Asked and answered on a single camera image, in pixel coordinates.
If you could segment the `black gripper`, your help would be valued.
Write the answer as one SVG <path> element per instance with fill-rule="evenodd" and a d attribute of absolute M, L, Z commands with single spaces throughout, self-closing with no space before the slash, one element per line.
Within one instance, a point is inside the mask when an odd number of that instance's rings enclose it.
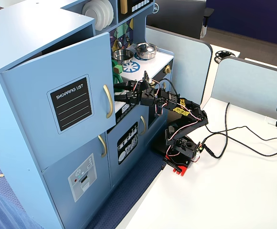
<path fill-rule="evenodd" d="M 127 81 L 114 84 L 115 93 L 123 92 L 124 90 L 128 92 L 114 96 L 116 102 L 144 106 L 153 106 L 155 104 L 157 89 L 150 86 L 148 81 Z"/>

